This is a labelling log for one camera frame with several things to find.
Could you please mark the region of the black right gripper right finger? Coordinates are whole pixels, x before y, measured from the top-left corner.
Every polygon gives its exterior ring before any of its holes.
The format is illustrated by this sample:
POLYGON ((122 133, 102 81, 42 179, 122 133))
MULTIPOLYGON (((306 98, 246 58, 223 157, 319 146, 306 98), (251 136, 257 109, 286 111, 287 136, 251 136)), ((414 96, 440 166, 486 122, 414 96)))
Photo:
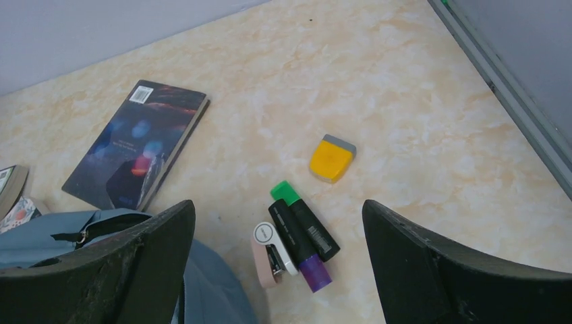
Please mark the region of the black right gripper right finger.
POLYGON ((366 244, 387 323, 570 323, 571 275, 480 252, 368 199, 366 244))

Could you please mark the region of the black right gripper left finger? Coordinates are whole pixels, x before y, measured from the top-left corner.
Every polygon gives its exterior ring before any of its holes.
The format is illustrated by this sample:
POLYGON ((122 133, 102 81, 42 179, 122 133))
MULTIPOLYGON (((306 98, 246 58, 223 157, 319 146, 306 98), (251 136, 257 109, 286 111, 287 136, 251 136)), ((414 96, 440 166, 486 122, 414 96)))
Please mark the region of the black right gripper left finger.
POLYGON ((1 234, 2 323, 169 323, 196 211, 52 213, 1 234))

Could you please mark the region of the blue grey backpack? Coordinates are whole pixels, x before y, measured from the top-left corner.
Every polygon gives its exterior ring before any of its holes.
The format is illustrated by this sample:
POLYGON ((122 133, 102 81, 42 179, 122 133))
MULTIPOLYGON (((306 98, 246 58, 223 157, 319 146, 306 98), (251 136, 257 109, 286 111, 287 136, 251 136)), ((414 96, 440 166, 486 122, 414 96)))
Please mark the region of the blue grey backpack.
MULTIPOLYGON (((51 213, 1 234, 1 268, 31 267, 94 244, 150 218, 130 209, 51 213)), ((192 242, 183 290, 172 323, 257 323, 256 314, 228 264, 198 240, 192 242)))

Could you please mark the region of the green cap black marker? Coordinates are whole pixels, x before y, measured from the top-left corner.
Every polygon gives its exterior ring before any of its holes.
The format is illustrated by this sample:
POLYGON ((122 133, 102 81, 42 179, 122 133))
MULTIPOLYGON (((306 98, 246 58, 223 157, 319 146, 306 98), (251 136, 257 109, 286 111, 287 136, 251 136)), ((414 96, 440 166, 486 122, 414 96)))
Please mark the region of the green cap black marker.
POLYGON ((278 183, 270 190, 270 195, 275 200, 285 201, 317 249, 322 262, 331 260, 341 250, 326 227, 288 181, 278 183))

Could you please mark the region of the dark blue paperback book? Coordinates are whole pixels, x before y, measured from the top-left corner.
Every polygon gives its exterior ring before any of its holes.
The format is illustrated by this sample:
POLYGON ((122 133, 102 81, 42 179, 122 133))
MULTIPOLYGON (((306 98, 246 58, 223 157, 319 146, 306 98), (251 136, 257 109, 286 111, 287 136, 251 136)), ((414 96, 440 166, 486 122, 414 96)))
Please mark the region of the dark blue paperback book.
POLYGON ((209 105, 203 92, 139 80, 63 191, 102 210, 144 211, 209 105))

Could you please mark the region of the floral patterned small item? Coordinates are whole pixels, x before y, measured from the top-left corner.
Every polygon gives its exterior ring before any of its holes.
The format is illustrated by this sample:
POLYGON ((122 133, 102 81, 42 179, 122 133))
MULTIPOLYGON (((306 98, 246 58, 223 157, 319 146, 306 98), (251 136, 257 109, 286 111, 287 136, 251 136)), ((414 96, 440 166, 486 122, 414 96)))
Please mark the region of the floral patterned small item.
POLYGON ((1 233, 5 233, 18 227, 31 219, 42 216, 44 206, 34 198, 21 196, 19 201, 12 207, 6 217, 1 220, 1 233))

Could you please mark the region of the pink white stapler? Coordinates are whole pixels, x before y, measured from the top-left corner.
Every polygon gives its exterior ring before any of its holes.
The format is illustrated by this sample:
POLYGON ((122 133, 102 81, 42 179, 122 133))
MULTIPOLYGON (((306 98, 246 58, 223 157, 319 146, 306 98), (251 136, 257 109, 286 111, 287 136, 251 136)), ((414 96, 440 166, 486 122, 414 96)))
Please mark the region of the pink white stapler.
POLYGON ((251 247, 258 280, 263 288, 279 285, 285 273, 298 275, 298 269, 272 223, 263 221, 254 228, 251 247))

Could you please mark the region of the yellow grey eraser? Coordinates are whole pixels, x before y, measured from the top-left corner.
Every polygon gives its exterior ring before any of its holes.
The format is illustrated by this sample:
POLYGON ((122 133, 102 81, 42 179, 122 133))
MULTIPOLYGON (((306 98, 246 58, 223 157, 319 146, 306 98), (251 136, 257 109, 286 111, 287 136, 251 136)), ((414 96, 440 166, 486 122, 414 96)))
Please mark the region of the yellow grey eraser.
POLYGON ((345 174, 356 155, 355 145, 325 134, 311 156, 309 169, 318 179, 333 184, 345 174))

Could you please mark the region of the brown cover book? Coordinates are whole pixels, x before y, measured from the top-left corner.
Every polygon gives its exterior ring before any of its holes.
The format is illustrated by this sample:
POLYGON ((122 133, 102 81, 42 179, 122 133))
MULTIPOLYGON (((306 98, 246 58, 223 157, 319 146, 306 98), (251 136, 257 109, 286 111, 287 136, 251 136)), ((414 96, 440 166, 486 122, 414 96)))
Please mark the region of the brown cover book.
POLYGON ((23 165, 12 165, 1 170, 1 220, 20 199, 28 174, 29 168, 23 165))

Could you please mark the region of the metal frame rail right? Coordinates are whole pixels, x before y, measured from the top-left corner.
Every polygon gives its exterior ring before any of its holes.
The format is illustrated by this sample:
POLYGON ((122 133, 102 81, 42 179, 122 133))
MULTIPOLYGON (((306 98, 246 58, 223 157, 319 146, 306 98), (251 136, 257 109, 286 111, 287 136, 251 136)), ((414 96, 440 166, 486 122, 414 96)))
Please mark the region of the metal frame rail right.
POLYGON ((555 180, 571 197, 571 146, 452 1, 429 4, 555 180))

